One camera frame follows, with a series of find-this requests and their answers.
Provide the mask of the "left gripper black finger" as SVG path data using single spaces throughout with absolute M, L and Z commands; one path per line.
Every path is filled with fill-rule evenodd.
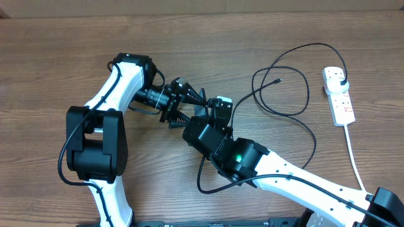
M 167 112 L 167 121 L 169 128 L 186 127 L 191 119 L 179 110 L 169 110 Z
M 187 103 L 187 104 L 199 104 L 203 102 L 203 99 L 199 94 L 193 89 L 193 87 L 189 84 L 186 83 L 184 88 L 181 91 L 182 94 L 182 103 Z

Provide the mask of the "blue smartphone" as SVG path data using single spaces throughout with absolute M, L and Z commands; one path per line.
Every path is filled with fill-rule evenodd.
M 194 115 L 198 117 L 207 117 L 208 116 L 208 107 L 207 107 L 207 99 L 205 89 L 201 88 L 199 91 L 199 96 L 202 97 L 203 102 L 194 105 Z

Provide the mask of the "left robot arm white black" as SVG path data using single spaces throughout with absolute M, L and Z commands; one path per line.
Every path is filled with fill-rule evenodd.
M 107 64 L 110 77 L 84 106 L 72 106 L 66 114 L 66 142 L 62 162 L 76 172 L 77 186 L 92 191 L 100 214 L 99 226 L 135 226 L 134 211 L 124 192 L 122 175 L 128 161 L 124 115 L 132 102 L 157 109 L 161 122 L 185 127 L 189 117 L 177 107 L 188 103 L 204 107 L 206 98 L 177 78 L 171 84 L 155 85 L 161 74 L 147 55 L 118 54 Z

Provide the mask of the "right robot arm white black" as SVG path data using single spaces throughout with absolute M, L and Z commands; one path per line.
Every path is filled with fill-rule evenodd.
M 198 101 L 183 139 L 230 180 L 212 194 L 244 183 L 287 197 L 335 226 L 403 226 L 403 203 L 382 187 L 370 194 L 307 172 L 256 141 L 232 139 L 232 101 Z

